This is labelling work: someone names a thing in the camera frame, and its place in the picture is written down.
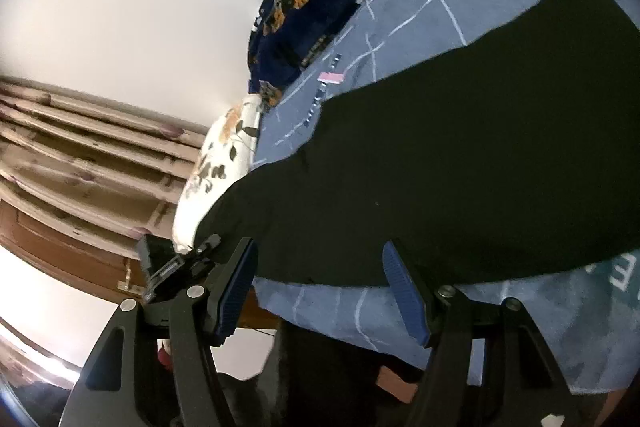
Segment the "black pants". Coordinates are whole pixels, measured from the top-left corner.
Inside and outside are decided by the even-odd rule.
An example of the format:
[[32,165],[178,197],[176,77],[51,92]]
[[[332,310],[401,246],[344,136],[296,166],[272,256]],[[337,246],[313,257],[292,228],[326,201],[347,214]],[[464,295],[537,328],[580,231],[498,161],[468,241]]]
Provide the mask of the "black pants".
[[542,0],[475,42],[321,106],[195,238],[260,277],[382,286],[396,239],[441,284],[573,270],[639,245],[639,31],[614,0]]

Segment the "white floral pillow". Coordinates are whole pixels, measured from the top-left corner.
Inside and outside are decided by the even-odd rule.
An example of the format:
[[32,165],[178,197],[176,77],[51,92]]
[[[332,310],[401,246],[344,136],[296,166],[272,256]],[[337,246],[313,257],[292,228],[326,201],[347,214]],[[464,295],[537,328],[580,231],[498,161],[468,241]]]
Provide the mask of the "white floral pillow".
[[178,254],[186,254],[194,247],[196,230],[206,213],[234,182],[250,172],[261,107],[260,95],[249,94],[209,128],[172,224],[172,243]]

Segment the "striped beige curtain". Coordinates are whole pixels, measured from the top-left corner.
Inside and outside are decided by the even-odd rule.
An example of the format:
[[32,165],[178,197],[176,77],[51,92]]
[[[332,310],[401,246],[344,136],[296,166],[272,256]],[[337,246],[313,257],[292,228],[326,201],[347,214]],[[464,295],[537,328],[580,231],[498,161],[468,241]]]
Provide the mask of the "striped beige curtain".
[[125,258],[168,239],[204,136],[101,100],[1,80],[1,199]]

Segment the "brown wooden furniture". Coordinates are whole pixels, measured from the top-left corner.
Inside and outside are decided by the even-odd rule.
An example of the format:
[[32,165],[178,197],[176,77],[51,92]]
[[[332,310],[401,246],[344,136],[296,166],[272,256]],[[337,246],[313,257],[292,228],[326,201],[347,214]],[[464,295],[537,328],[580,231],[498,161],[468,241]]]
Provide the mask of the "brown wooden furniture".
[[111,303],[140,300],[140,262],[54,231],[7,202],[1,204],[1,245],[37,270]]

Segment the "blue checked bed sheet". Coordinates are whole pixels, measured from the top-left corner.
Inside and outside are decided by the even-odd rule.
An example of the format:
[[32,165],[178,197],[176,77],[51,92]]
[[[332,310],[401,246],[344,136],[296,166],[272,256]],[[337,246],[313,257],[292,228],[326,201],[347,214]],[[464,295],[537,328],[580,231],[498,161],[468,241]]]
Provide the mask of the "blue checked bed sheet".
[[[262,118],[255,165],[283,159],[305,143],[328,98],[472,42],[537,1],[363,0],[328,52]],[[615,1],[638,17],[639,0]],[[561,274],[470,285],[465,294],[485,303],[521,300],[571,391],[620,390],[638,372],[637,251]]]

